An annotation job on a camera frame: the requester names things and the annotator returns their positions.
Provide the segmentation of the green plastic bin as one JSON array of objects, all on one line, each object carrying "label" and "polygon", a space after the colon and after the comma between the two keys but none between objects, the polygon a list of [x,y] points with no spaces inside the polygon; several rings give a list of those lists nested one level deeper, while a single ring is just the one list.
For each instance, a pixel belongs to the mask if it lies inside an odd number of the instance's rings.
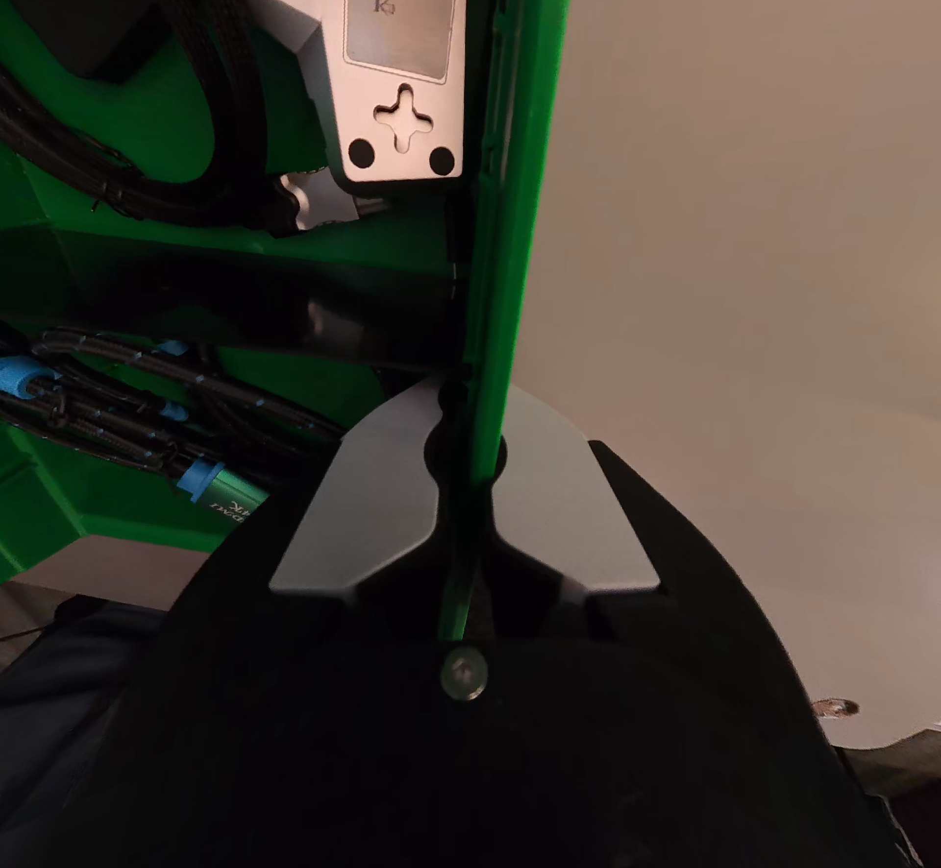
[{"label": "green plastic bin", "polygon": [[[467,0],[462,174],[307,232],[278,183],[327,164],[296,56],[246,0],[156,1],[171,37],[115,85],[2,0],[2,347],[50,328],[209,345],[348,433],[440,377],[437,527],[355,593],[390,595],[406,634],[466,635],[570,0]],[[209,554],[245,521],[2,423],[2,582],[65,577],[55,558],[93,542]]]}]

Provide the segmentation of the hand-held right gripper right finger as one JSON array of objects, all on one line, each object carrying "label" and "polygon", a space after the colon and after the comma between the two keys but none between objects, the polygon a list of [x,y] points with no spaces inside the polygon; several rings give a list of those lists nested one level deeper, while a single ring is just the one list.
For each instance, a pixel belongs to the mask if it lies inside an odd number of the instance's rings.
[{"label": "hand-held right gripper right finger", "polygon": [[561,600],[653,592],[649,557],[585,436],[517,386],[503,416],[505,462],[491,489],[500,543],[560,582]]}]

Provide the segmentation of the silver port hub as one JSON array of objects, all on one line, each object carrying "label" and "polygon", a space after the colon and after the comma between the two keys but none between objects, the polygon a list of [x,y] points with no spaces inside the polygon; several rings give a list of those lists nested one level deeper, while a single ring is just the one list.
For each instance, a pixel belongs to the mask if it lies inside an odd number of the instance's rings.
[{"label": "silver port hub", "polygon": [[246,0],[296,58],[327,164],[278,178],[290,231],[359,220],[463,172],[467,0]]}]

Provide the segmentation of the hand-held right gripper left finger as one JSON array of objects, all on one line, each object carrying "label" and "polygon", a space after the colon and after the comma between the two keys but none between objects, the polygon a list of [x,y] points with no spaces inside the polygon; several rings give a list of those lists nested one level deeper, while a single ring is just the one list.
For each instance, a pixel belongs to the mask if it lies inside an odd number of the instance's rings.
[{"label": "hand-held right gripper left finger", "polygon": [[418,382],[343,438],[269,588],[349,602],[359,585],[428,542],[441,491],[426,448],[441,424],[440,377]]}]

